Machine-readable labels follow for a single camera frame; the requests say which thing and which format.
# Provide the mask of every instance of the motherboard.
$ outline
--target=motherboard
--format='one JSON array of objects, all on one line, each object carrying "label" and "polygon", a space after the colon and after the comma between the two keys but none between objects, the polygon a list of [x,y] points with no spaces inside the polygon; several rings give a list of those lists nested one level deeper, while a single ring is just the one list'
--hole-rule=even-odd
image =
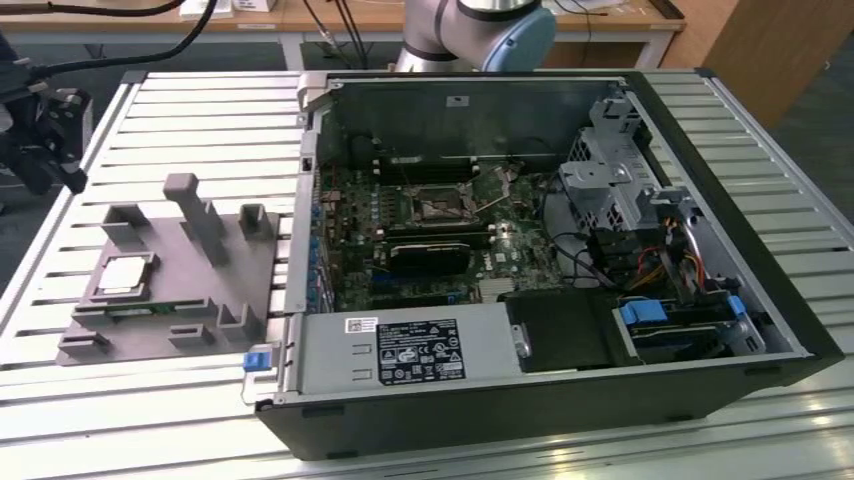
[{"label": "motherboard", "polygon": [[323,168],[334,310],[491,303],[562,285],[538,216],[545,182],[506,159]]}]

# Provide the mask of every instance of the power cable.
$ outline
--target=power cable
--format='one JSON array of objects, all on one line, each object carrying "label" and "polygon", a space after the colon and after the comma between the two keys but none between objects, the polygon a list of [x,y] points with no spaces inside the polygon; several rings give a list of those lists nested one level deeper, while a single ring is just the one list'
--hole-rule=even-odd
[{"label": "power cable", "polygon": [[95,60],[83,60],[79,62],[59,63],[56,65],[48,65],[43,67],[35,67],[32,74],[35,78],[50,78],[54,75],[68,72],[78,72],[80,70],[92,70],[95,68],[115,67],[119,65],[137,65],[141,63],[159,62],[167,60],[182,53],[190,44],[195,41],[197,37],[205,30],[205,27],[214,16],[214,9],[217,8],[217,0],[209,0],[209,4],[202,12],[202,17],[193,30],[185,37],[185,39],[167,51],[155,53],[151,55],[139,55],[137,57],[121,57],[121,58],[103,58]]}]

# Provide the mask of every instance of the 3d printed holder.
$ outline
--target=3d printed holder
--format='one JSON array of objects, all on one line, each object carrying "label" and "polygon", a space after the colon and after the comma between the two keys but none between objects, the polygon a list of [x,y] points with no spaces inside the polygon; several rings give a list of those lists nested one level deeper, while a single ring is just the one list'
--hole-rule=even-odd
[{"label": "3d printed holder", "polygon": [[74,322],[62,365],[245,352],[263,341],[279,215],[261,204],[218,215],[194,174],[169,176],[183,218],[113,205],[110,237]]}]

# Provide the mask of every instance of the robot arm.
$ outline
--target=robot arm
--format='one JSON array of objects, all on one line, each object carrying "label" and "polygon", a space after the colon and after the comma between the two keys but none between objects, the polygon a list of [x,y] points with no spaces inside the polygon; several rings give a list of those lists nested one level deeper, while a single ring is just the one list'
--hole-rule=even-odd
[{"label": "robot arm", "polygon": [[556,37],[540,0],[409,0],[399,72],[534,70]]}]

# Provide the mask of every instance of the wooden cabinet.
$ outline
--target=wooden cabinet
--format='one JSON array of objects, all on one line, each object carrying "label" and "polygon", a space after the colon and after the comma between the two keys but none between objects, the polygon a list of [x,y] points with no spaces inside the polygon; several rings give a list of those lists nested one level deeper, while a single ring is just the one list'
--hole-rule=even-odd
[{"label": "wooden cabinet", "polygon": [[662,67],[708,67],[773,127],[854,28],[854,0],[672,0],[688,26]]}]

